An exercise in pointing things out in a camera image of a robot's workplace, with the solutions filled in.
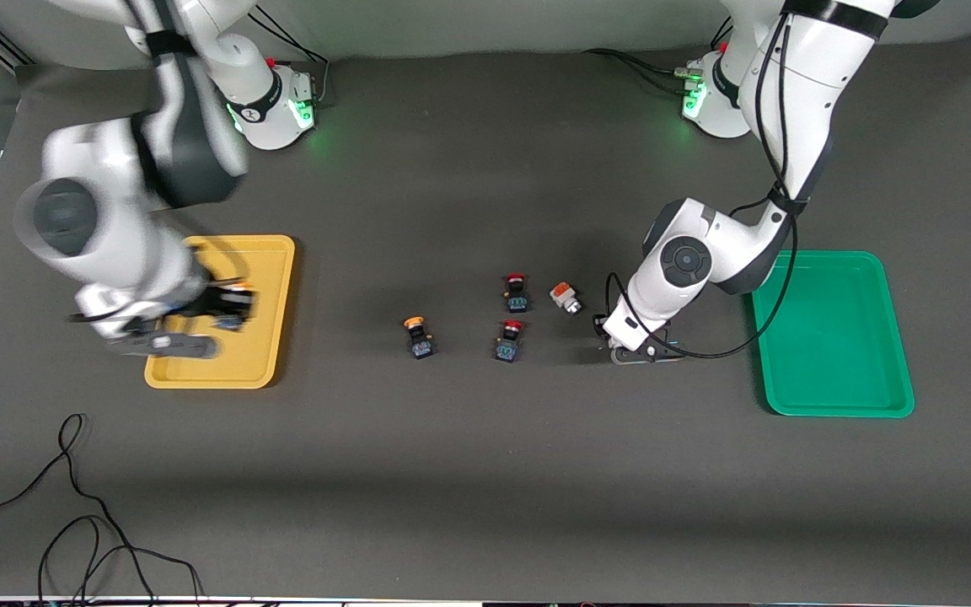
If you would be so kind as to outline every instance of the green tray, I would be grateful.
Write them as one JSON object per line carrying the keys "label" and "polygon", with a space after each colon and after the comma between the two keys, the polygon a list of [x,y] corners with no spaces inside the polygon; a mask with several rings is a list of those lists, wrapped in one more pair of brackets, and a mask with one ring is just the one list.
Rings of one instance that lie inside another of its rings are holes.
{"label": "green tray", "polygon": [[[763,326],[789,253],[752,293]],[[766,399],[782,415],[901,418],[915,398],[882,262],[862,250],[799,250],[789,293],[759,338]]]}

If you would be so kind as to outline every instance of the table surface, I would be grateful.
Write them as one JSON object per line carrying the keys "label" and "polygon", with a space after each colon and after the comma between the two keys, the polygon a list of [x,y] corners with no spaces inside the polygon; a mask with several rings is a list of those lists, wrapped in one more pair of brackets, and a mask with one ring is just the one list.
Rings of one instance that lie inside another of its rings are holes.
{"label": "table surface", "polygon": [[[139,109],[149,77],[24,75],[0,163],[0,500],[81,411],[84,486],[213,595],[971,604],[971,39],[874,51],[801,221],[803,249],[886,265],[917,400],[903,420],[772,415],[754,353],[617,368],[589,315],[547,299],[566,280],[598,311],[663,203],[762,196],[754,137],[714,141],[589,55],[346,61],[332,86],[316,132],[179,214],[300,243],[282,379],[157,391],[143,360],[62,322],[78,285],[11,224],[44,136]],[[490,349],[513,271],[537,309],[506,365]],[[405,350],[413,314],[442,348],[426,361]],[[748,315],[709,289],[674,333],[724,348]],[[34,593],[47,541],[91,511],[65,475],[0,513],[0,594]],[[89,542],[51,558],[61,590]],[[189,594],[180,569],[148,569]],[[100,590],[141,593],[125,560]]]}

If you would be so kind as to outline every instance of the plastic tray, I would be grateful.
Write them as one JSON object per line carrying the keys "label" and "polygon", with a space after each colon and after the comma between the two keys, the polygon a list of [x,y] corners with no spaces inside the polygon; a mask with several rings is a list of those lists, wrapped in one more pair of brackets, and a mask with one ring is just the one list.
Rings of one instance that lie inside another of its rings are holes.
{"label": "plastic tray", "polygon": [[206,316],[193,320],[169,316],[165,321],[169,330],[211,335],[219,343],[219,353],[212,358],[149,357],[145,381],[152,388],[255,389],[265,387],[275,376],[294,241],[278,234],[218,238],[220,242],[215,244],[205,237],[189,237],[185,242],[199,247],[197,256],[216,277],[234,276],[228,253],[242,257],[249,272],[246,280],[257,292],[253,315],[239,333],[213,327]]}
{"label": "plastic tray", "polygon": [[[752,293],[756,326],[789,266],[779,254]],[[799,250],[789,293],[759,338],[766,399],[782,415],[901,418],[915,398],[882,262],[854,250]]]}

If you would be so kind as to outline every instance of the yellow tray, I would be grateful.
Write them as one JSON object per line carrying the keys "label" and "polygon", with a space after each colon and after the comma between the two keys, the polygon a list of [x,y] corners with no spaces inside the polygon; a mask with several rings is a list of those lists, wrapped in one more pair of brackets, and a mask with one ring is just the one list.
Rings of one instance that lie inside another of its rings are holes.
{"label": "yellow tray", "polygon": [[217,279],[235,276],[235,260],[248,272],[246,282],[257,299],[253,316],[238,333],[212,326],[212,318],[167,316],[166,330],[216,339],[219,351],[212,358],[148,357],[145,381],[161,389],[265,388],[276,372],[282,320],[287,307],[294,264],[294,241],[280,234],[189,237],[185,244],[199,247],[197,258]]}

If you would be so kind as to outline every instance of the white wall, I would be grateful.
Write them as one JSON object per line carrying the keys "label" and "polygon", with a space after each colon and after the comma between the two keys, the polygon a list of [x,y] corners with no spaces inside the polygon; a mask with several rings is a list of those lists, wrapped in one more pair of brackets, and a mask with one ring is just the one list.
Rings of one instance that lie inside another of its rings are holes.
{"label": "white wall", "polygon": [[[261,0],[302,45],[329,58],[474,51],[669,49],[707,42],[726,12],[714,0]],[[0,0],[0,30],[40,62],[111,69],[145,65],[121,28],[81,19],[44,0]],[[296,51],[243,19],[262,53]],[[971,35],[971,0],[943,0],[894,20],[890,43]]]}

